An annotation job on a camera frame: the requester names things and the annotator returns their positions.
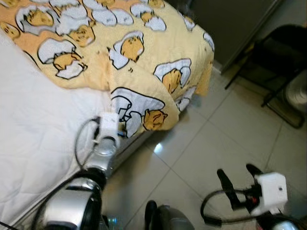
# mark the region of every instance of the gray wall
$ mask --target gray wall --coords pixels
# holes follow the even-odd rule
[[[284,0],[263,27],[256,38],[263,38],[275,28],[284,24],[304,25],[307,20],[306,0]]]

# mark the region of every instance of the tiled floor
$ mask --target tiled floor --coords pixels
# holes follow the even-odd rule
[[[261,108],[265,92],[239,79],[225,91],[229,78],[213,70],[209,95],[194,97],[178,125],[156,132],[124,163],[104,191],[104,213],[116,217],[114,229],[138,230],[148,200],[178,208],[195,229],[213,230],[200,216],[202,199],[220,188],[216,175],[223,168],[235,187],[253,180],[245,165],[286,175],[289,203],[286,210],[307,215],[306,126],[294,130],[268,108]],[[208,213],[235,214],[223,196],[214,199]],[[255,223],[224,230],[254,230]]]

